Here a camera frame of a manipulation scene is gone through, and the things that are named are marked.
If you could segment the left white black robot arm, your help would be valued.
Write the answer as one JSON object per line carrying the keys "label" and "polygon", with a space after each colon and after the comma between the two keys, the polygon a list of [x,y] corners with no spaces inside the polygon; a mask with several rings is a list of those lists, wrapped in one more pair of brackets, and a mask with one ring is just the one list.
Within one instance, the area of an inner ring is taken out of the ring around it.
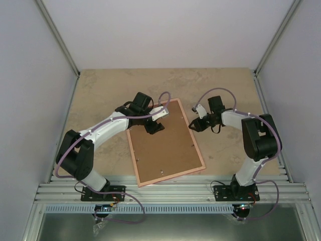
{"label": "left white black robot arm", "polygon": [[67,178],[74,178],[84,184],[98,200],[105,200],[110,194],[110,182],[93,168],[94,153],[106,141],[132,126],[144,126],[153,135],[164,130],[159,119],[169,115],[168,102],[154,106],[153,99],[138,92],[132,101],[117,107],[106,119],[82,131],[69,130],[65,133],[56,157],[55,175],[59,169],[67,172]]}

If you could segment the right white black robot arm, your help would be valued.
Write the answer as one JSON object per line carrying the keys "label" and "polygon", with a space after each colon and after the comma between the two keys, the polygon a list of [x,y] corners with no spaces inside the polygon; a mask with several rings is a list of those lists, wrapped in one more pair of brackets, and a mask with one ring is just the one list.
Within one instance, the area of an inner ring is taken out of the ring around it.
{"label": "right white black robot arm", "polygon": [[242,132],[245,161],[233,175],[229,185],[215,184],[212,191],[216,201],[258,201],[260,199],[256,177],[264,165],[276,158],[282,143],[270,114],[254,115],[233,108],[225,108],[220,96],[208,99],[209,111],[197,103],[192,108],[198,118],[189,124],[189,129],[203,132],[215,126],[233,127]]}

